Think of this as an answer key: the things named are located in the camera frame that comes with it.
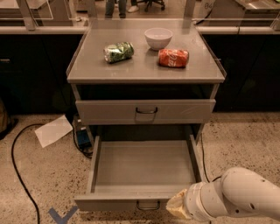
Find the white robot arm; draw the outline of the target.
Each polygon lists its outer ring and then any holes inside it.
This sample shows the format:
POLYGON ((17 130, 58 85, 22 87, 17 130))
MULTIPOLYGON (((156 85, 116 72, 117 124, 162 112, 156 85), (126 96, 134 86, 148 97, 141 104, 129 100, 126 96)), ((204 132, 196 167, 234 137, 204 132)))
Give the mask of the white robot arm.
POLYGON ((280 221, 280 188, 254 171, 233 167, 213 182, 199 182, 182 190, 166 205, 184 220, 212 221, 262 215, 280 221))

